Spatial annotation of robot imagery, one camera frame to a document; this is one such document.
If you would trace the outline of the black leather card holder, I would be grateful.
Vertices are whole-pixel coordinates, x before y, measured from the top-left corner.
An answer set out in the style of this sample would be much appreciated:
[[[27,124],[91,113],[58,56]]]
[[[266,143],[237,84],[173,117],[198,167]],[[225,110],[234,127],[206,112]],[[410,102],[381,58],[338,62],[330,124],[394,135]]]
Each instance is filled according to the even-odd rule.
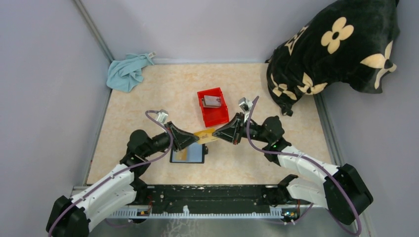
[[[187,161],[186,162],[175,162],[173,160],[176,151],[171,150],[170,163],[189,163],[189,164],[201,164],[205,163],[205,156],[208,154],[208,147],[205,144],[193,143],[187,148]]]

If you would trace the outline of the red plastic bin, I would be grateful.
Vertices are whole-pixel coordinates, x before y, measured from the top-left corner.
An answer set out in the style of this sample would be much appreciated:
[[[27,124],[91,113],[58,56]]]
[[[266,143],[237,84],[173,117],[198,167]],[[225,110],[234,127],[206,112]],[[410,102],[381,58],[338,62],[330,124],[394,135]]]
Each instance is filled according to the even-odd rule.
[[[223,93],[220,87],[198,91],[197,92],[199,106],[201,108],[203,121],[205,127],[212,127],[229,121],[228,107],[224,100]],[[215,96],[220,98],[220,107],[210,108],[205,107],[203,104],[204,96]]]

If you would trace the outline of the silver VIP card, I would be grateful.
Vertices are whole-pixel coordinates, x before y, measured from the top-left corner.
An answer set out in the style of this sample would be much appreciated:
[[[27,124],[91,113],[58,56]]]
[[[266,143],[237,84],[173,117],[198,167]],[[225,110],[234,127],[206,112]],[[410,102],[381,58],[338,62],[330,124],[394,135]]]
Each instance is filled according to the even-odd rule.
[[[219,96],[204,95],[203,104],[205,107],[221,107],[222,102]]]

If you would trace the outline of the gold card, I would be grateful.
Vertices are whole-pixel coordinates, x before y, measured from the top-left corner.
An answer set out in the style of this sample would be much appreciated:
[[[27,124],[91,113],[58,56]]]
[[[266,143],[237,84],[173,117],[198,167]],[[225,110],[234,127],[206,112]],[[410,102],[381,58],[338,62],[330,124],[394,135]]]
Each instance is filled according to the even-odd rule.
[[[216,141],[218,138],[213,136],[214,132],[215,132],[215,128],[208,128],[206,130],[195,132],[194,135],[199,137],[197,143],[198,144],[206,144],[206,143]]]
[[[187,149],[178,151],[175,153],[173,160],[175,162],[186,162],[187,161]]]

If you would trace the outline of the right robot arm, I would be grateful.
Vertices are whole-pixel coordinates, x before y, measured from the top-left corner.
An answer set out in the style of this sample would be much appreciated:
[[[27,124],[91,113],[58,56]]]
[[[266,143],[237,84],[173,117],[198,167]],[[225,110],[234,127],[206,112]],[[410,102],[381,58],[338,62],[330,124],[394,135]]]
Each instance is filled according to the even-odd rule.
[[[247,121],[243,113],[217,129],[213,136],[234,145],[242,138],[266,143],[260,149],[269,162],[295,171],[278,184],[283,203],[301,199],[321,206],[339,222],[352,224],[374,198],[355,167],[337,166],[303,153],[283,137],[285,131],[278,116],[268,117],[259,125]]]

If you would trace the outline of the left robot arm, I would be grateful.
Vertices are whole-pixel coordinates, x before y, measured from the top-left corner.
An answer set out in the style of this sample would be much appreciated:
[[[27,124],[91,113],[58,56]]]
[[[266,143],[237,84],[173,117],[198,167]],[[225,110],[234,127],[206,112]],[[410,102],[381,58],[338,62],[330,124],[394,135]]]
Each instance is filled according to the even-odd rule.
[[[125,156],[107,175],[80,193],[59,197],[50,213],[46,231],[50,237],[87,237],[104,219],[121,207],[143,204],[148,198],[147,185],[140,176],[150,166],[147,157],[171,150],[181,151],[199,140],[193,133],[177,128],[172,122],[164,132],[149,137],[144,130],[134,131]]]

